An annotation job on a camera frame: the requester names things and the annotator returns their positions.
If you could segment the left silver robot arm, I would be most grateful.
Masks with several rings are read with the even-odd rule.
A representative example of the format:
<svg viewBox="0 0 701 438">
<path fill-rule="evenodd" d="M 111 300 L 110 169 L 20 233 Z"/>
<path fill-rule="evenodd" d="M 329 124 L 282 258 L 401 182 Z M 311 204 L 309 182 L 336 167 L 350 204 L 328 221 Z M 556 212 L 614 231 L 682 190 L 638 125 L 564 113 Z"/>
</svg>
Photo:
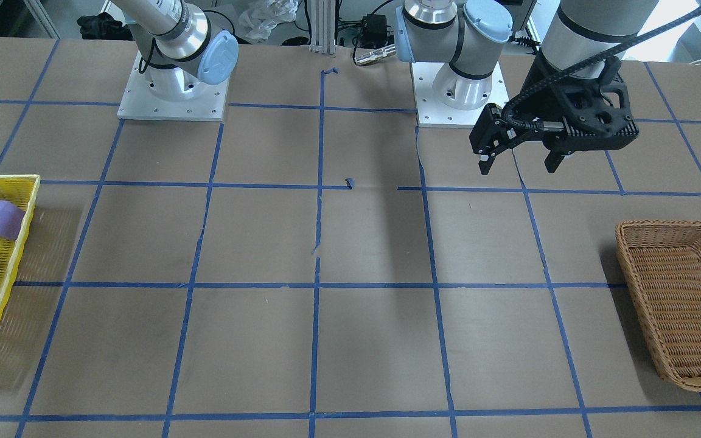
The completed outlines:
<svg viewBox="0 0 701 438">
<path fill-rule="evenodd" d="M 498 1 L 404 1 L 394 44 L 404 62 L 441 65 L 432 87 L 460 110 L 481 109 L 469 141 L 481 174 L 523 142 L 548 150 L 554 173 L 577 151 L 619 150 L 639 136 L 620 54 L 606 55 L 642 29 L 654 1 L 562 1 L 523 86 L 506 105 L 490 103 L 492 73 L 515 34 L 514 17 Z"/>
</svg>

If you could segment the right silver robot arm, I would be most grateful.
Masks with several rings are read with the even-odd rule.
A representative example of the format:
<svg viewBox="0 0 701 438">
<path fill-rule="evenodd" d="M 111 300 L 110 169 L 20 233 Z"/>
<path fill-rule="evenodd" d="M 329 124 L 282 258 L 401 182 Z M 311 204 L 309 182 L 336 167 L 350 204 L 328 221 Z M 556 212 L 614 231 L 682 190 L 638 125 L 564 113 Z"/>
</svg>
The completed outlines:
<svg viewBox="0 0 701 438">
<path fill-rule="evenodd" d="M 214 116 L 226 103 L 240 44 L 217 12 L 186 1 L 114 1 L 133 34 L 139 59 L 121 102 L 205 103 Z"/>
</svg>

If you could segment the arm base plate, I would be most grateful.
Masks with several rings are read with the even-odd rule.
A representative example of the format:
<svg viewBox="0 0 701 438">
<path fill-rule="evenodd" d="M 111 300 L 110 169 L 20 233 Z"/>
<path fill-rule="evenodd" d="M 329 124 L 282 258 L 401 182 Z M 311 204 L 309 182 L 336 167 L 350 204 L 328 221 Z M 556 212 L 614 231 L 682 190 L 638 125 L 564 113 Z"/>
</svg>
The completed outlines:
<svg viewBox="0 0 701 438">
<path fill-rule="evenodd" d="M 483 80 L 459 77 L 445 62 L 411 64 L 418 125 L 430 128 L 473 128 L 487 103 L 508 102 L 499 63 Z"/>
<path fill-rule="evenodd" d="M 223 121 L 230 78 L 221 84 L 209 85 L 178 68 L 155 69 L 150 66 L 140 73 L 141 60 L 138 52 L 117 109 L 120 119 Z"/>
</svg>

